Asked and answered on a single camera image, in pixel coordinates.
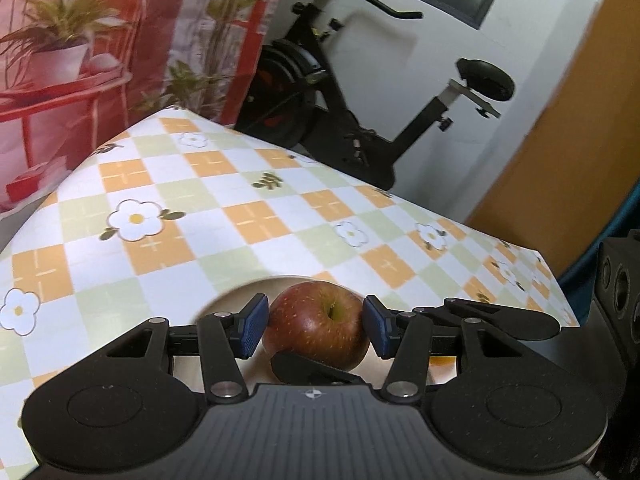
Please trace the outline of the wooden orange door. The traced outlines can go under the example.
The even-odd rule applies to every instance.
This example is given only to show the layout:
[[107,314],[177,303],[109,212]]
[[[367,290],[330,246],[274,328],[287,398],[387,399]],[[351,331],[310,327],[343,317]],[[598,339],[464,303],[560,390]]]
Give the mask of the wooden orange door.
[[639,181],[639,0],[603,0],[560,90],[469,226],[561,276]]

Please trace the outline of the red apple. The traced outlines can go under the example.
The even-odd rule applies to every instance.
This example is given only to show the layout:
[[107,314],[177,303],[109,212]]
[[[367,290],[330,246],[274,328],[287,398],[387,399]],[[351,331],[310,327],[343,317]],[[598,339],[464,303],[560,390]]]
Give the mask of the red apple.
[[270,304],[262,346],[268,356],[293,352],[353,370],[369,348],[362,311],[363,299],[342,286],[322,281],[292,285]]

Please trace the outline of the checkered floral tablecloth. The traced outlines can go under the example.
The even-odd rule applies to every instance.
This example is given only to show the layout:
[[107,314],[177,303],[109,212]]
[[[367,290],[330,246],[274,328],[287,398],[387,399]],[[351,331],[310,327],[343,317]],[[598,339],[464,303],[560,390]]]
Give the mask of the checkered floral tablecloth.
[[1,474],[34,458],[35,388],[138,323],[189,323],[235,287],[302,276],[398,310],[448,297],[576,324],[539,252],[512,245],[186,110],[98,148],[1,255]]

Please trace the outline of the red printed backdrop curtain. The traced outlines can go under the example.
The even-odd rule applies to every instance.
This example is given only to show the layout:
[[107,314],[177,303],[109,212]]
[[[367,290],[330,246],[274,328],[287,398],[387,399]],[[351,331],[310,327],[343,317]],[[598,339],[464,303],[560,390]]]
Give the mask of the red printed backdrop curtain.
[[280,0],[1,0],[1,208],[168,106],[231,125]]

